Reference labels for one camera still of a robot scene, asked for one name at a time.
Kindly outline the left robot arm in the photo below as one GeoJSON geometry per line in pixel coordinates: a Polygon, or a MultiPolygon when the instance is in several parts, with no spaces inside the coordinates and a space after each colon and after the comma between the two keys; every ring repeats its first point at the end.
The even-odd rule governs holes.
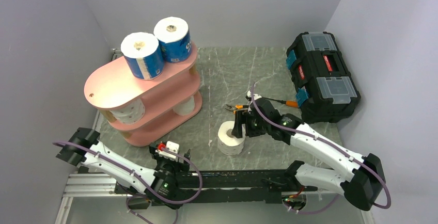
{"type": "Polygon", "coordinates": [[[68,141],[54,143],[61,147],[56,157],[73,166],[98,169],[116,179],[130,194],[174,210],[193,200],[178,185],[177,174],[190,168],[190,152],[180,156],[179,144],[172,141],[153,143],[149,152],[157,164],[147,168],[115,153],[99,137],[96,130],[79,127],[68,141]]]}

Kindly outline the blue roll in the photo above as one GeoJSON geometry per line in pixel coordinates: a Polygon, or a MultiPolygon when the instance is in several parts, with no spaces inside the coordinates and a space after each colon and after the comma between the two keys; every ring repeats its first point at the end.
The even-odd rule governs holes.
{"type": "Polygon", "coordinates": [[[159,41],[166,62],[178,63],[189,58],[192,51],[191,36],[188,23],[184,19],[161,19],[156,23],[153,34],[159,41]]]}
{"type": "Polygon", "coordinates": [[[151,80],[163,72],[165,61],[153,34],[131,33],[123,39],[120,49],[136,78],[151,80]]]}

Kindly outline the floral paper roll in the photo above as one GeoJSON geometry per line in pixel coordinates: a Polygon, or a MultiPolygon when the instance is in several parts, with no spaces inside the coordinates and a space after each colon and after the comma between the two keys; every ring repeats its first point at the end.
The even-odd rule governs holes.
{"type": "Polygon", "coordinates": [[[242,138],[236,138],[231,134],[234,128],[234,121],[226,121],[221,124],[217,136],[218,136],[218,148],[226,155],[238,155],[244,148],[245,141],[245,128],[242,128],[242,138]]]}
{"type": "Polygon", "coordinates": [[[110,110],[116,120],[123,124],[134,124],[145,114],[145,106],[141,99],[136,99],[123,108],[110,110]]]}

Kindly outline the white paper roll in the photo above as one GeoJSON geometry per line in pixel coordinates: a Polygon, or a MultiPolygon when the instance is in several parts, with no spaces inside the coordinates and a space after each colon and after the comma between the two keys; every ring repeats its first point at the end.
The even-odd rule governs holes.
{"type": "Polygon", "coordinates": [[[175,114],[180,116],[186,116],[190,114],[195,108],[195,100],[194,96],[190,96],[183,102],[177,104],[175,107],[173,107],[173,111],[175,114]]]}

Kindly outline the blue roll front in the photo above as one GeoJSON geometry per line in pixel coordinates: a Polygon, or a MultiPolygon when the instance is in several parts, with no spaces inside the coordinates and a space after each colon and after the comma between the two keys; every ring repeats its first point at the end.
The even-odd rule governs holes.
{"type": "Polygon", "coordinates": [[[192,51],[191,36],[188,23],[184,19],[161,19],[156,23],[153,34],[159,41],[166,62],[178,63],[189,58],[192,51]]]}

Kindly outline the pink three-tier shelf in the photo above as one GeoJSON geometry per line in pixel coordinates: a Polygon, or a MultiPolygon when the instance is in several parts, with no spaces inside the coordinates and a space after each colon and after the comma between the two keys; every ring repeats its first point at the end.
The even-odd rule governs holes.
{"type": "Polygon", "coordinates": [[[152,80],[133,76],[123,56],[96,69],[87,79],[84,95],[127,143],[143,147],[174,130],[201,109],[200,75],[196,70],[197,46],[186,61],[167,63],[163,73],[152,80]],[[173,107],[194,96],[195,108],[186,115],[174,113],[173,107]],[[134,124],[123,124],[110,110],[123,108],[136,99],[145,106],[144,116],[134,124]]]}

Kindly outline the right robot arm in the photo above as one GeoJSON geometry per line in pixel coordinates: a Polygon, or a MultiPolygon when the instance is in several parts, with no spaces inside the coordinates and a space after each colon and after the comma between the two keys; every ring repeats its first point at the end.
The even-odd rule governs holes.
{"type": "Polygon", "coordinates": [[[285,171],[285,185],[290,190],[314,186],[342,195],[354,207],[368,211],[373,206],[389,208],[390,194],[379,157],[348,150],[319,134],[293,114],[281,114],[270,100],[249,99],[247,105],[232,108],[236,138],[269,135],[277,141],[304,150],[329,168],[294,161],[285,171]]]}

